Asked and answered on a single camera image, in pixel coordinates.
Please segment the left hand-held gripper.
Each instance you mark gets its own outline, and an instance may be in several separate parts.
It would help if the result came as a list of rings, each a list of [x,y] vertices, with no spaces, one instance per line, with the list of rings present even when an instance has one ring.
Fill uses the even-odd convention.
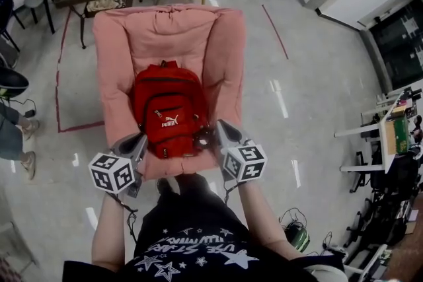
[[[95,187],[110,194],[126,192],[137,197],[142,181],[138,167],[147,148],[148,138],[139,132],[118,140],[109,152],[97,153],[89,163]]]

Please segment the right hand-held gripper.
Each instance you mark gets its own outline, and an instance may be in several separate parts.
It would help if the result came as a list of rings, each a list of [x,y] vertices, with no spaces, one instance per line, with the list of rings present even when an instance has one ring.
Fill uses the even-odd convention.
[[[241,127],[219,119],[216,123],[217,159],[225,182],[247,182],[264,173],[267,156]]]

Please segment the black keychain charm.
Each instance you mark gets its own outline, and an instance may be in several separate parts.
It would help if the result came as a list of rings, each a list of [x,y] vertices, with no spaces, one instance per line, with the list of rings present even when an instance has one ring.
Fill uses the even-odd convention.
[[[212,133],[208,128],[202,128],[193,134],[193,145],[197,149],[207,149],[212,143]]]

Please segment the red backpack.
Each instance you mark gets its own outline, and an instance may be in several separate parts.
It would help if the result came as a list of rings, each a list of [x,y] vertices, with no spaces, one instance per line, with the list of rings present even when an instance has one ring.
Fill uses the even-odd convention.
[[[137,75],[132,109],[157,158],[195,157],[203,150],[193,145],[193,134],[210,128],[208,103],[198,76],[176,61],[150,65]]]

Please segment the pink cushioned armchair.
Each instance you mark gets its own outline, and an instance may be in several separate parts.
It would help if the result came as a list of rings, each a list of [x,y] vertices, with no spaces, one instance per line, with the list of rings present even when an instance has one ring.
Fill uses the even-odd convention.
[[[137,74],[176,61],[201,80],[209,123],[241,124],[245,21],[237,9],[207,5],[130,7],[93,21],[97,79],[109,146],[139,131],[131,99]]]

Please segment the person's right forearm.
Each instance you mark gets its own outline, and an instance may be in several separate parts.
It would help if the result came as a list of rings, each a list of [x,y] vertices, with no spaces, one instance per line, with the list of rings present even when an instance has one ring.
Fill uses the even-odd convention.
[[[305,257],[288,242],[282,226],[254,180],[241,184],[238,191],[250,233],[261,245],[287,260]]]

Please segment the person's black trousers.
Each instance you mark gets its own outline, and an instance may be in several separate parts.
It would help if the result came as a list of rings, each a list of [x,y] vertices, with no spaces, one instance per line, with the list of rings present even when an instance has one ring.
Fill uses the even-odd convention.
[[[178,195],[159,196],[158,204],[165,206],[179,205],[199,205],[199,206],[215,206],[226,207],[223,200],[214,193],[207,180],[195,174],[181,174],[175,177],[179,187]]]

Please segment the person's black left shoe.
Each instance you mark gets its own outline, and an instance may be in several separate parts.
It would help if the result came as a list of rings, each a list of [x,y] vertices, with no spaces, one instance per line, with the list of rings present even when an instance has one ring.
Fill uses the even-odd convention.
[[[169,181],[166,178],[160,178],[156,183],[157,191],[161,197],[168,195],[178,195],[170,185]]]

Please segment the person's dark star-print shirt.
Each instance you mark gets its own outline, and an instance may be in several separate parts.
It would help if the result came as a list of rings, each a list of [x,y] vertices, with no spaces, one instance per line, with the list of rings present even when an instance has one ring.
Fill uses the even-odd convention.
[[[63,282],[348,282],[341,259],[289,260],[259,245],[222,203],[158,204],[143,220],[134,257],[118,271],[66,261]]]

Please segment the black and green helmet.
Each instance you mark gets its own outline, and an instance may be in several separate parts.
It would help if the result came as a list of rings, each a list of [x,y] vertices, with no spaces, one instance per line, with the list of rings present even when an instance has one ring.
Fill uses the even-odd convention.
[[[0,97],[14,98],[22,94],[28,86],[25,76],[13,69],[0,67]]]

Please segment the brown board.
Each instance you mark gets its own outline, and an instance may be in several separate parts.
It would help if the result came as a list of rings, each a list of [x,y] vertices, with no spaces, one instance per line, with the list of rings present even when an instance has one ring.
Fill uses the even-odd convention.
[[[395,133],[394,120],[385,122],[385,132],[387,152],[389,155],[395,155],[397,153],[397,138]]]

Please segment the black office chair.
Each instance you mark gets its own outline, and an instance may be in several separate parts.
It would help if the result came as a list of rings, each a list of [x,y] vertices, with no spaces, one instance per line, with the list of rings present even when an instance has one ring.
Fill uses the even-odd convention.
[[[368,183],[373,191],[393,192],[415,182],[420,168],[421,150],[420,145],[411,145],[406,153],[396,155],[388,173],[383,170],[361,171],[354,186],[350,188],[350,193],[355,193],[359,187],[364,187]]]

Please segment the white chair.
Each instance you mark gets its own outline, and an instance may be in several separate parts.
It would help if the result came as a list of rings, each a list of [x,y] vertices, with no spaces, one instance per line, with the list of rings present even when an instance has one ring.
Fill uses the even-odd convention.
[[[386,261],[390,258],[388,245],[370,245],[366,249],[356,251],[344,264],[348,282],[374,282],[374,275],[382,275],[386,271]]]

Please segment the dark glass door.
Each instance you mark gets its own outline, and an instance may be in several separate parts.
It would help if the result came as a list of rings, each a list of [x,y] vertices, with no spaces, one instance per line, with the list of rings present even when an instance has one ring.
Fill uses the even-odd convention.
[[[413,0],[370,29],[394,89],[423,79],[423,1]]]

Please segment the dark blue chair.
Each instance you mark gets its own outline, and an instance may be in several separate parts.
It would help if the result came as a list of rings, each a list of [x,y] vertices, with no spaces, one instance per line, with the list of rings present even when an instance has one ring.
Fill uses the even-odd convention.
[[[15,4],[13,0],[0,0],[0,35],[4,36],[8,41],[10,41],[13,47],[20,52],[20,49],[16,45],[15,41],[12,39],[10,34],[7,31],[7,25],[10,19],[14,17],[16,21],[20,24],[21,28],[24,30],[24,24],[17,16],[15,12]]]

